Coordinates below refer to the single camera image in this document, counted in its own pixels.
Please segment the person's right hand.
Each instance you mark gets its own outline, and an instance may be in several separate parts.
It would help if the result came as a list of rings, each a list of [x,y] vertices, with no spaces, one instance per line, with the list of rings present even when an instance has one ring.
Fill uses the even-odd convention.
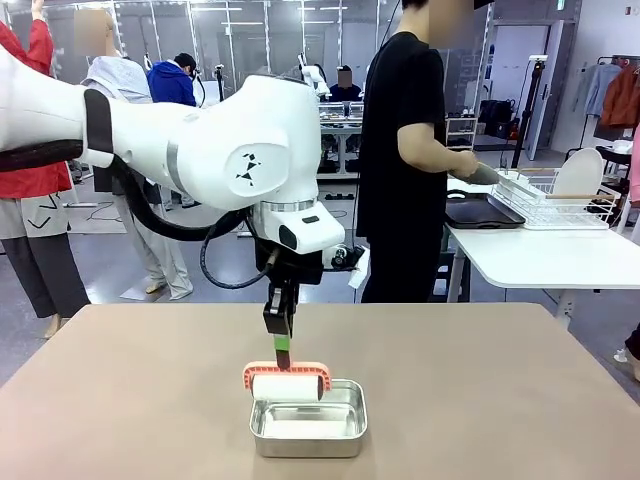
[[[452,168],[449,173],[462,180],[469,179],[480,166],[477,157],[471,150],[450,151]]]

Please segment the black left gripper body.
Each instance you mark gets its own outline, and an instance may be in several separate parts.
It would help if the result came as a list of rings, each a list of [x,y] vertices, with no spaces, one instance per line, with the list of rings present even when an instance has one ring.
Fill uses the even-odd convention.
[[[321,251],[299,254],[274,242],[256,242],[256,268],[262,271],[273,254],[276,254],[275,263],[266,274],[272,283],[320,284],[323,275]]]

